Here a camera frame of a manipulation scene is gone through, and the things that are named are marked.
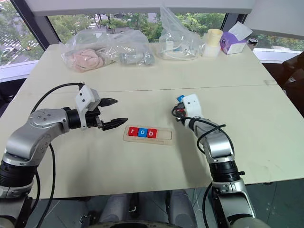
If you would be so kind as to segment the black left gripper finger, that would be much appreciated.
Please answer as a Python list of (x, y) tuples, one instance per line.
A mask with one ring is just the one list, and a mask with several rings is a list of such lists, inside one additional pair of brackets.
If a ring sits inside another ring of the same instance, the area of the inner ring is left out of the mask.
[(102, 130), (106, 131), (106, 130), (110, 130), (113, 128), (117, 128), (118, 126), (124, 124), (125, 122), (128, 121), (128, 118), (116, 118), (116, 119), (112, 119), (109, 122), (102, 122)]
[(113, 99), (113, 98), (101, 98), (99, 106), (100, 107), (106, 107), (106, 106), (116, 104), (117, 102), (118, 102), (118, 100)]

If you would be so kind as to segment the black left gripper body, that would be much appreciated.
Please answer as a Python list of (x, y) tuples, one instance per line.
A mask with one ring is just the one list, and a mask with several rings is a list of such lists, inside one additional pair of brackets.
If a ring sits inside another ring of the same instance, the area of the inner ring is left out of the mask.
[(97, 127), (103, 129), (104, 123), (99, 118), (100, 114), (101, 112), (98, 107), (92, 111), (87, 111), (85, 114), (86, 126), (88, 128)]

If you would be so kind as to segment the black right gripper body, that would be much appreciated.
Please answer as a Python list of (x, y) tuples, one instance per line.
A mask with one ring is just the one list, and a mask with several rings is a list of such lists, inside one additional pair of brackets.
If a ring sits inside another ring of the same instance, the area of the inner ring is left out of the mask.
[(184, 104), (183, 107), (174, 106), (171, 111), (171, 114), (175, 117), (177, 122), (184, 123), (186, 120), (185, 117), (187, 116)]

